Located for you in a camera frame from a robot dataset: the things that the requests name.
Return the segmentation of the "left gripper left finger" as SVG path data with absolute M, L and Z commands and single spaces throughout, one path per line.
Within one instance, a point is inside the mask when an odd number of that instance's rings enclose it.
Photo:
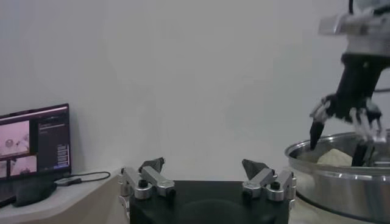
M 161 174 L 165 159 L 163 157 L 147 160 L 138 169 L 122 167 L 118 174 L 119 197 L 128 200 L 148 200 L 154 194 L 171 200 L 176 196 L 173 180 Z

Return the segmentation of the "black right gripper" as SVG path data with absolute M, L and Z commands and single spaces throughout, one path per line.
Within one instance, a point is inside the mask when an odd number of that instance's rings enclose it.
M 317 146 L 325 122 L 330 117 L 352 121 L 359 137 L 352 156 L 352 167 L 361 167 L 369 162 L 374 144 L 387 141 L 387 132 L 381 120 L 379 107 L 368 102 L 372 98 L 381 73 L 389 68 L 389 57 L 382 55 L 345 53 L 341 80 L 334 94 L 329 94 L 310 113 L 310 150 Z

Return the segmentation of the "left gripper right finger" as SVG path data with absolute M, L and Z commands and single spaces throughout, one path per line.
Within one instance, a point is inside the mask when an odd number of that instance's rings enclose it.
M 296 177 L 292 171 L 283 170 L 277 173 L 265 163 L 243 159 L 247 181 L 242 183 L 242 195 L 245 201 L 252 201 L 265 193 L 270 201 L 294 202 L 296 197 Z

